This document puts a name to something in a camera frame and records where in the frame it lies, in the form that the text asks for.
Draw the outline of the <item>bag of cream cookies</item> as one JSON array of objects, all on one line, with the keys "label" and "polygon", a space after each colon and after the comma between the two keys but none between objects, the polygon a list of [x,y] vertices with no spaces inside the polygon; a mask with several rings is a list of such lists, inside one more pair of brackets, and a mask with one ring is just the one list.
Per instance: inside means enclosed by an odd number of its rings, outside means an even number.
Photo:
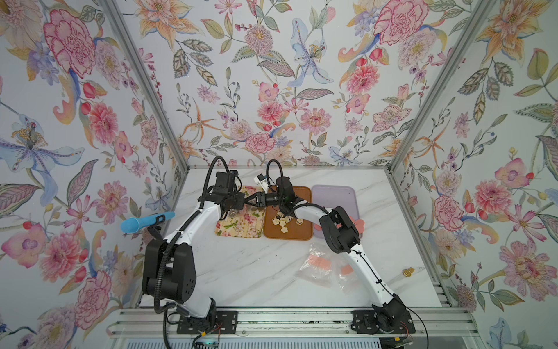
[{"label": "bag of cream cookies", "polygon": [[334,253],[323,244],[311,244],[308,255],[296,272],[299,279],[322,287],[330,287]]}]

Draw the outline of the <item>black microphone stand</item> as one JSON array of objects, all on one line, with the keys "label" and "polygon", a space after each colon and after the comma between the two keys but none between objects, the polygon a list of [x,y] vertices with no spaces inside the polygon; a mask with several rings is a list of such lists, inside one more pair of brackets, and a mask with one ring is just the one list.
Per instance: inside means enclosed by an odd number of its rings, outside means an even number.
[{"label": "black microphone stand", "polygon": [[162,227],[159,224],[150,225],[147,227],[147,235],[145,237],[145,244],[148,245],[151,241],[162,241],[164,236],[161,234]]}]

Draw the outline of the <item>bag of pink cookies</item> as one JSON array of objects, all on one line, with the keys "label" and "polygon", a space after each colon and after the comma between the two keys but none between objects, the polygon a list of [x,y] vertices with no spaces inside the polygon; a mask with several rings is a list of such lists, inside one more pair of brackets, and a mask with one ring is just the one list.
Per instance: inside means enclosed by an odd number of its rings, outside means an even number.
[{"label": "bag of pink cookies", "polygon": [[361,285],[357,273],[349,264],[341,264],[337,272],[337,278],[341,291],[346,295],[350,294],[350,292],[359,288]]}]

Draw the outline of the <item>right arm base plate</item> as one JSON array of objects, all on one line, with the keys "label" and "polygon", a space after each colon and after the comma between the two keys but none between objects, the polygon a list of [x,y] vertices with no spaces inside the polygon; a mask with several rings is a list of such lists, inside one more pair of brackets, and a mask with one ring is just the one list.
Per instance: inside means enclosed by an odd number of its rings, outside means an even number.
[{"label": "right arm base plate", "polygon": [[408,311],[399,316],[389,316],[375,310],[357,310],[352,312],[351,329],[358,334],[415,334],[414,321]]}]

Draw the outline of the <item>small brass knob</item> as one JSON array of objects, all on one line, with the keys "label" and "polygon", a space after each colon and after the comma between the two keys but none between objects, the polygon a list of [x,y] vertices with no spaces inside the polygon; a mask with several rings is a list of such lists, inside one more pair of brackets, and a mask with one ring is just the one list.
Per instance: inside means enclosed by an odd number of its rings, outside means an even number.
[{"label": "small brass knob", "polygon": [[414,270],[413,268],[407,268],[407,269],[404,269],[404,270],[402,271],[402,274],[403,274],[405,277],[411,277],[411,276],[413,275],[414,271],[415,271],[415,270]]}]

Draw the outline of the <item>pile of pink cookies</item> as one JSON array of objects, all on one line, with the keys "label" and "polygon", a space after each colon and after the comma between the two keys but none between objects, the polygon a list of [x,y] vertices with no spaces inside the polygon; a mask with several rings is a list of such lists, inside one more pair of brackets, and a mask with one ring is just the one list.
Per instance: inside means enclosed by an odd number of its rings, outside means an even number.
[{"label": "pile of pink cookies", "polygon": [[[350,219],[356,227],[359,237],[362,237],[365,231],[365,222],[362,219],[354,219],[352,216],[350,216]],[[312,225],[312,231],[314,236],[323,238],[323,230],[320,225],[314,223]]]}]

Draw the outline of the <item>pile of cream star cookies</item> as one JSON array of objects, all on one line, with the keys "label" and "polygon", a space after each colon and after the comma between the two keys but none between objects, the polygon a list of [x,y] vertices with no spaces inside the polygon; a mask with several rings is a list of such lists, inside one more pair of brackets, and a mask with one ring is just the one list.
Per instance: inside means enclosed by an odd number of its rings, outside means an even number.
[{"label": "pile of cream star cookies", "polygon": [[294,227],[294,225],[302,225],[303,222],[301,218],[293,218],[292,216],[283,215],[280,212],[272,219],[272,224],[279,227],[282,234],[287,234],[289,228]]}]

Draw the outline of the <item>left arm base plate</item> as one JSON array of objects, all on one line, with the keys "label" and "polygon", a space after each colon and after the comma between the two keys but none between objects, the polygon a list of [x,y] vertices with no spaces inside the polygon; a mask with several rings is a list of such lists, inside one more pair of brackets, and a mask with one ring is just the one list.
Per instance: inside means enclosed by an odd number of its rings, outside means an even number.
[{"label": "left arm base plate", "polygon": [[177,334],[235,334],[238,326],[238,311],[217,311],[206,318],[181,316],[177,325]]}]

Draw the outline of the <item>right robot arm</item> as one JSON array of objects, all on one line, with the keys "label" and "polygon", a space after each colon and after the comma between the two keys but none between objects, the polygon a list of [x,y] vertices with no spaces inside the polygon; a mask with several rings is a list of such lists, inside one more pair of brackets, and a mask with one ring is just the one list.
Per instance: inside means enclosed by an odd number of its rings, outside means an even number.
[{"label": "right robot arm", "polygon": [[257,207],[276,206],[283,215],[318,224],[329,249],[341,255],[353,269],[371,298],[371,328],[374,333],[394,333],[406,322],[409,311],[372,266],[360,241],[354,222],[341,206],[328,209],[300,198],[289,177],[281,176],[273,186],[263,174],[254,181],[261,191],[245,202]]}]

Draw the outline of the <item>lilac plastic tray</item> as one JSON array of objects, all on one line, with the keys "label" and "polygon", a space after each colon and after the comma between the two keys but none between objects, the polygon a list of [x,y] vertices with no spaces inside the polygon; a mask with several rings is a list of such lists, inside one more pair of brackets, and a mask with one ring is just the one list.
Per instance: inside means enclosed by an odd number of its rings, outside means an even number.
[{"label": "lilac plastic tray", "polygon": [[315,185],[311,188],[312,202],[326,209],[337,206],[344,208],[349,216],[361,219],[357,205],[356,192],[349,186]]}]

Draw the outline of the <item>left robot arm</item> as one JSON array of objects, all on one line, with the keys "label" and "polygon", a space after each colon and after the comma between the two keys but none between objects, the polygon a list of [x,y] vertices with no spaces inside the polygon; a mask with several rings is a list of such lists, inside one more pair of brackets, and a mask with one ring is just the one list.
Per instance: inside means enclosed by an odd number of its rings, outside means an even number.
[{"label": "left robot arm", "polygon": [[197,273],[193,238],[215,230],[217,223],[233,209],[244,208],[244,194],[236,185],[238,172],[216,174],[216,183],[205,186],[199,205],[172,236],[154,238],[145,252],[142,292],[153,298],[157,314],[169,309],[181,316],[206,318],[214,300],[196,289]]}]

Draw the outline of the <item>floral pattern tray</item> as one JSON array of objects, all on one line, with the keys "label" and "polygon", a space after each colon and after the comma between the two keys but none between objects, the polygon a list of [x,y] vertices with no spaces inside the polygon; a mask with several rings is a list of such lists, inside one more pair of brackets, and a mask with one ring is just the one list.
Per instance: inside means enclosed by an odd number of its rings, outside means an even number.
[{"label": "floral pattern tray", "polygon": [[240,211],[230,211],[217,223],[215,234],[232,238],[260,238],[264,229],[265,208],[245,205]]}]

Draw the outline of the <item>brown wooden tray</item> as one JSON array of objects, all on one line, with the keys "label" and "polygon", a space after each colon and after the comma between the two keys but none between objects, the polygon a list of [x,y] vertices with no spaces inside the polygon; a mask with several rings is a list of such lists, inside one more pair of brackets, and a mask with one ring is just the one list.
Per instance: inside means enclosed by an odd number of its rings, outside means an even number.
[{"label": "brown wooden tray", "polygon": [[263,234],[267,238],[292,241],[308,241],[313,236],[312,223],[286,217],[276,206],[265,211]]}]

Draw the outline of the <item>blue microphone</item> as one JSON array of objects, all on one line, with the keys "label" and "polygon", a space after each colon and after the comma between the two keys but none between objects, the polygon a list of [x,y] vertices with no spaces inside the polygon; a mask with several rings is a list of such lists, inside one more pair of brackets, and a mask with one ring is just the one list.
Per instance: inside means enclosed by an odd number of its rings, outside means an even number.
[{"label": "blue microphone", "polygon": [[166,222],[174,217],[174,212],[164,212],[144,218],[129,218],[121,223],[120,228],[124,234],[136,234],[143,228]]}]

